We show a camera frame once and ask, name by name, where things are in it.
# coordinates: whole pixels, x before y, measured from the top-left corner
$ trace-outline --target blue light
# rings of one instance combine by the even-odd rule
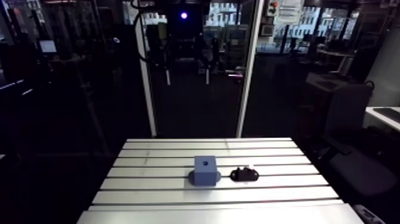
[[[187,13],[181,13],[180,17],[185,20],[188,17],[188,14]]]

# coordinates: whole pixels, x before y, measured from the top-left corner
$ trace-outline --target poster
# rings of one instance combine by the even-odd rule
[[[304,0],[281,0],[277,21],[284,24],[299,23]]]

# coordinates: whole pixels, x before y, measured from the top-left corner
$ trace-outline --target blue cube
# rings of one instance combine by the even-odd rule
[[[195,186],[215,186],[219,178],[215,156],[195,156]]]

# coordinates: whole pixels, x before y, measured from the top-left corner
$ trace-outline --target computer monitor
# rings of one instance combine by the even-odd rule
[[[262,24],[260,30],[260,36],[272,36],[274,33],[274,25]]]
[[[304,42],[311,42],[311,40],[313,39],[313,35],[312,34],[306,34],[303,36],[303,41]]]
[[[41,40],[39,41],[39,45],[42,53],[57,53],[53,40]]]
[[[317,38],[315,39],[315,41],[317,43],[325,43],[326,37],[324,36],[317,36]]]

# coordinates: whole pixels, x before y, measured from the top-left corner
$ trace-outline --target chair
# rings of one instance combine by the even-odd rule
[[[353,56],[344,56],[342,58],[342,61],[339,64],[339,67],[337,68],[336,71],[329,71],[329,74],[335,74],[335,75],[340,75],[340,76],[347,76],[349,73],[349,69],[351,67],[351,64],[353,63]]]
[[[296,49],[296,45],[297,45],[297,38],[291,38],[290,39],[290,45],[289,45],[289,52],[291,54],[297,54],[300,51],[298,50],[298,48]]]
[[[363,118],[371,94],[372,87],[366,85],[348,85],[333,92],[322,135],[330,148],[319,157],[363,197],[381,195],[398,182],[388,168],[347,141],[356,136],[362,139]]]

